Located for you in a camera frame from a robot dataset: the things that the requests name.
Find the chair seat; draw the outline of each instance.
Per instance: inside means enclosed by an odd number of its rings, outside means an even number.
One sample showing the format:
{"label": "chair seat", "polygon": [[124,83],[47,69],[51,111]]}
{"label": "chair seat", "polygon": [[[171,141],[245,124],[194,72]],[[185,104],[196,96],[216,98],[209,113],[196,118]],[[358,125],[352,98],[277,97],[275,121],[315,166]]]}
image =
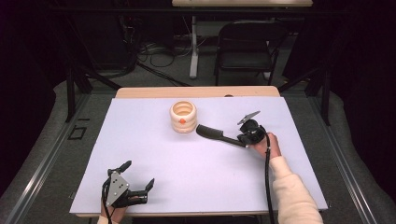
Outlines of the chair seat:
{"label": "chair seat", "polygon": [[271,66],[271,57],[266,52],[222,52],[219,56],[219,67],[223,70],[265,71],[271,70]]}

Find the gray carpet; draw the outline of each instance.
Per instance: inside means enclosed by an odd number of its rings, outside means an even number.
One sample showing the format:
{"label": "gray carpet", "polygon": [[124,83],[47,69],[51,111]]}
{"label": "gray carpet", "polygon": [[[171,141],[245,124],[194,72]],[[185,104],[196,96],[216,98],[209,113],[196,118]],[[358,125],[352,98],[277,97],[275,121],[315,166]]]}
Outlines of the gray carpet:
{"label": "gray carpet", "polygon": [[[278,67],[276,69],[274,85],[280,86],[285,78],[280,74],[288,58],[292,38],[289,44],[281,50]],[[200,62],[198,67],[198,78],[191,80],[190,56],[176,57],[175,61],[165,68],[157,68],[167,74],[172,75],[180,81],[193,86],[211,86],[215,79],[213,74],[214,62],[213,46],[208,41],[207,45],[200,47]],[[156,55],[152,61],[167,62],[171,60],[168,55]],[[140,67],[129,75],[113,79],[122,86],[130,87],[151,87],[151,86],[171,86],[172,84],[159,77],[148,73]],[[241,74],[222,74],[220,85],[263,85],[265,80],[262,77]],[[24,204],[26,208],[21,216],[20,223],[92,223],[93,218],[75,217],[68,213],[72,199],[72,193],[78,189],[79,182],[83,176],[88,159],[91,155],[96,137],[99,134],[101,125],[105,118],[110,100],[114,97],[114,91],[102,83],[92,80],[94,91],[91,95],[78,94],[80,101],[78,113],[69,124],[66,138],[59,139],[59,134],[64,130],[64,120],[66,118],[65,84],[62,83],[55,91],[57,92],[57,102],[52,111],[51,117],[40,135],[35,147],[26,160],[7,192],[0,200],[2,206],[0,223],[6,223],[7,218],[15,212],[15,205],[23,197],[23,191],[28,186],[32,177],[37,174],[37,168],[43,164],[43,160],[56,146],[59,148],[54,158],[54,163],[49,165],[49,172],[43,176],[45,180],[39,186],[36,194],[29,204]],[[318,182],[323,190],[330,209],[322,213],[325,223],[367,223],[361,218],[358,205],[351,197],[350,187],[346,185],[344,177],[340,173],[340,167],[335,161],[333,145],[326,134],[322,120],[318,117],[316,108],[316,98],[306,98],[302,93],[305,83],[298,84],[282,95],[286,98],[290,107],[290,112],[296,123],[299,134],[303,140],[307,155],[312,163],[317,175]],[[350,134],[347,121],[343,112],[342,101],[335,95],[331,97],[330,104],[331,131],[343,151],[347,163],[356,177],[361,192],[367,200],[369,207],[374,214],[376,223],[395,223],[396,207],[393,201],[374,182],[370,172],[361,162],[350,141]],[[98,186],[98,203],[101,186]],[[124,223],[130,223],[129,218],[124,219]],[[262,223],[268,223],[268,217],[264,216]]]}

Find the table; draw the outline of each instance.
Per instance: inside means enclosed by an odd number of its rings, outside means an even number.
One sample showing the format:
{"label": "table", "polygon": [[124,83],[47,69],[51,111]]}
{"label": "table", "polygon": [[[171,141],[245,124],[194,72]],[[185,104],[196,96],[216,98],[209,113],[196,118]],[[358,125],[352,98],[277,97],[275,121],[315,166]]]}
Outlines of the table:
{"label": "table", "polygon": [[[174,7],[311,7],[312,0],[173,0]],[[224,22],[216,21],[211,24],[205,24],[209,27],[209,33],[217,35],[219,29],[224,25]],[[197,28],[199,22],[195,16],[192,16],[191,35],[192,35],[192,55],[190,78],[197,78],[198,66],[198,47],[197,47]]]}
{"label": "table", "polygon": [[[288,141],[279,141],[282,153],[291,158],[290,167],[302,177],[319,209],[327,209],[289,109],[275,87],[166,87],[118,91],[70,213],[98,216],[106,169],[119,167],[127,160],[132,165],[122,176],[131,184],[130,190],[142,189],[156,178],[148,203],[129,207],[128,216],[267,213],[263,159],[252,149],[205,139],[195,132],[174,132],[168,111],[180,99],[197,106],[199,123],[221,128],[226,136],[236,136],[236,122],[260,105],[262,112],[255,119],[262,122],[266,118],[262,125],[267,130],[277,133],[279,139],[288,137]],[[270,105],[272,109],[262,108]],[[151,134],[149,141],[141,133],[146,137]]]}

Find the person's right hand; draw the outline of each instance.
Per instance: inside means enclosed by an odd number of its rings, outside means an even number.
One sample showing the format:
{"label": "person's right hand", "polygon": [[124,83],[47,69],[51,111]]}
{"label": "person's right hand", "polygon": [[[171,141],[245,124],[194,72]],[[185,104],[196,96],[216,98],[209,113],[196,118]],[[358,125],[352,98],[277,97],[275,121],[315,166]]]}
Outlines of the person's right hand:
{"label": "person's right hand", "polygon": [[[270,153],[270,160],[272,158],[282,156],[279,148],[279,143],[277,142],[277,137],[273,133],[268,133],[268,138],[271,144],[271,153]],[[263,158],[266,158],[266,151],[267,151],[267,138],[265,137],[260,141],[260,143],[256,145],[249,145],[249,147],[253,147],[256,149],[257,152],[262,155]]]}

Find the black chair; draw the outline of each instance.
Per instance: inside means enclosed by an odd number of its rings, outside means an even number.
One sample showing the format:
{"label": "black chair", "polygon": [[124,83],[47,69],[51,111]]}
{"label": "black chair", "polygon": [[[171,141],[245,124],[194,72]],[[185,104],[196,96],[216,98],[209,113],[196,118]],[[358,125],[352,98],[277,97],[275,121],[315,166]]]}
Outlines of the black chair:
{"label": "black chair", "polygon": [[219,70],[268,72],[268,85],[271,85],[278,48],[287,35],[288,29],[280,21],[234,21],[225,25],[219,32],[214,72],[216,86],[219,85]]}

